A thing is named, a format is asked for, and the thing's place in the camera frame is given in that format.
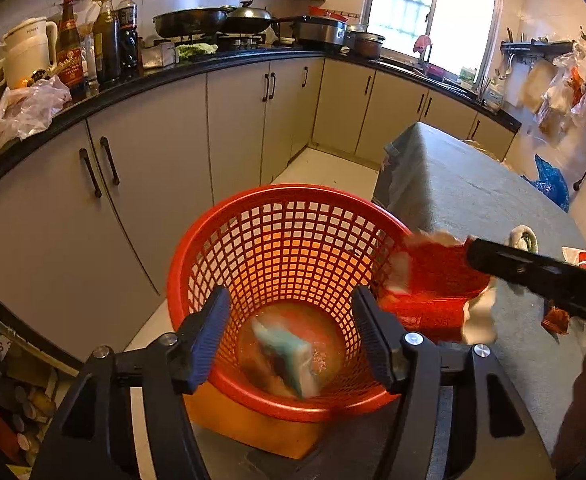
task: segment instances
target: metal screw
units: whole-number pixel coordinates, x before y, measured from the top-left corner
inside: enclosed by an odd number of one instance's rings
[[[94,357],[97,357],[98,359],[104,359],[110,353],[111,350],[108,346],[99,346],[94,350]]]
[[[488,357],[490,355],[490,348],[486,345],[475,345],[473,347],[473,352],[478,354],[480,357]]]
[[[160,344],[164,346],[173,346],[175,343],[177,343],[175,332],[167,332],[160,336]]]
[[[417,332],[409,332],[404,336],[404,339],[409,345],[417,346],[421,345],[424,342],[424,338],[422,334],[418,334]]]

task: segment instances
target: red bottle label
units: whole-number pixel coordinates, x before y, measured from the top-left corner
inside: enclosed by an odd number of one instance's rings
[[[82,82],[84,70],[82,68],[82,51],[80,47],[62,50],[58,53],[58,63],[67,62],[68,65],[60,72],[59,77],[69,88]]]

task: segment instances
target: basket bottom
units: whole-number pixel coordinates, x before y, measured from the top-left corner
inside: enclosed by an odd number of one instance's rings
[[[251,319],[254,317],[265,326],[279,324],[313,345],[311,371],[320,392],[337,377],[346,353],[339,325],[320,307],[304,302],[278,301],[252,313],[238,334],[237,361],[244,377],[253,386],[274,396],[295,397],[295,393],[273,372],[260,351],[251,328]]]

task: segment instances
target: basket rim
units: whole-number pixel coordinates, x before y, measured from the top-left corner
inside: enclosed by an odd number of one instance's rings
[[[183,319],[189,314],[186,300],[181,294],[183,264],[188,258],[195,256],[194,252],[199,251],[199,246],[195,246],[195,242],[208,232],[210,224],[221,225],[226,221],[229,210],[236,210],[239,206],[244,207],[245,204],[250,203],[252,198],[265,198],[264,203],[308,202],[308,199],[301,200],[299,196],[296,196],[301,191],[316,191],[319,194],[318,202],[330,203],[332,206],[343,207],[348,210],[353,210],[353,202],[355,201],[358,207],[370,209],[378,216],[375,224],[381,229],[387,232],[389,229],[399,230],[404,235],[411,234],[411,231],[404,224],[380,206],[351,193],[330,187],[310,184],[279,184],[238,193],[218,203],[201,215],[184,234],[175,250],[166,285],[169,317],[174,330],[179,328]],[[383,386],[378,385],[371,388],[367,396],[356,399],[354,402],[340,407],[339,410],[330,406],[312,407],[308,406],[308,403],[300,402],[297,399],[271,396],[249,384],[240,384],[231,377],[231,374],[225,373],[223,367],[217,362],[214,362],[208,380],[219,391],[230,397],[231,400],[251,410],[293,422],[324,422],[335,418],[336,411],[345,415],[368,413],[397,398],[397,396],[388,394]]]

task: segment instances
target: white electric kettle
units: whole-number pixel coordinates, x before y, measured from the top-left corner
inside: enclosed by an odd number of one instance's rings
[[[0,44],[5,52],[0,64],[6,85],[18,88],[20,81],[31,77],[37,70],[46,70],[49,66],[55,68],[57,39],[58,26],[44,16],[25,20],[6,33]]]

